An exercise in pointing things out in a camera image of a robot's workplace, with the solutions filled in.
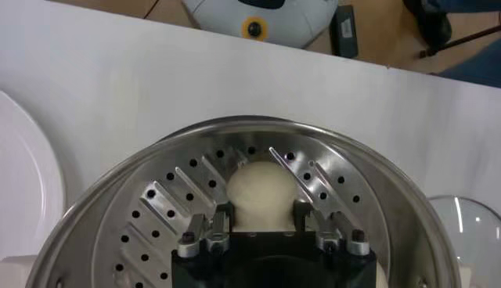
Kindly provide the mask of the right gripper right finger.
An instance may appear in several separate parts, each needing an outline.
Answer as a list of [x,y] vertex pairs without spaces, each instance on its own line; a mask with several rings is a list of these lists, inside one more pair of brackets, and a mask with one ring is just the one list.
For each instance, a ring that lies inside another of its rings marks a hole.
[[324,215],[310,203],[295,200],[293,220],[297,232],[315,233],[316,246],[325,253],[343,251],[355,257],[368,257],[370,254],[366,233],[342,211]]

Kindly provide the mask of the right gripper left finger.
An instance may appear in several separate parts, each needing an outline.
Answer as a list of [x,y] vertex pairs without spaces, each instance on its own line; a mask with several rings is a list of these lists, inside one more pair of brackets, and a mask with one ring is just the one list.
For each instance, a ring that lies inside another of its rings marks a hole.
[[229,249],[234,222],[234,207],[230,202],[218,205],[212,218],[205,214],[193,215],[188,229],[178,240],[177,255],[194,258],[205,250],[222,256]]

